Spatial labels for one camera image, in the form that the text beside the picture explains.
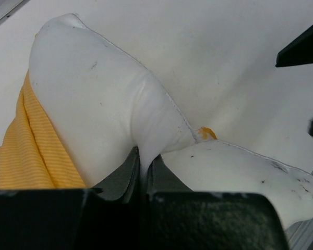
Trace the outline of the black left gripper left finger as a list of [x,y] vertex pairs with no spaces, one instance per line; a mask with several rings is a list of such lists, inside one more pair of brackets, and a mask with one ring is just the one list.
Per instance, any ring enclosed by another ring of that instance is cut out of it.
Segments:
[[139,152],[89,189],[0,190],[0,249],[138,249]]

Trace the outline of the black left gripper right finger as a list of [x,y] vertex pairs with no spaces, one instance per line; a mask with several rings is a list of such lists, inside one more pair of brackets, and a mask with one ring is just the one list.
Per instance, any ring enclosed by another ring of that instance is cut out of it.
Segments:
[[262,195],[192,191],[161,156],[150,165],[147,184],[146,249],[288,249]]

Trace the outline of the yellow Mickey Mouse pillowcase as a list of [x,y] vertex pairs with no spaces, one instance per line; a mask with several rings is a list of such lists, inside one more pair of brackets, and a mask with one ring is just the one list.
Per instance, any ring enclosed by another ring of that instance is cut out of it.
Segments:
[[85,186],[25,77],[0,146],[0,190]]

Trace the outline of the white pillow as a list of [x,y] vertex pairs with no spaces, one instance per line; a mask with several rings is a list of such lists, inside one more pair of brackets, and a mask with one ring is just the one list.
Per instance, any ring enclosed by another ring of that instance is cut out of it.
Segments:
[[193,129],[150,70],[74,14],[37,33],[29,80],[88,187],[137,146],[141,178],[162,156],[194,191],[266,196],[284,228],[313,218],[311,174]]

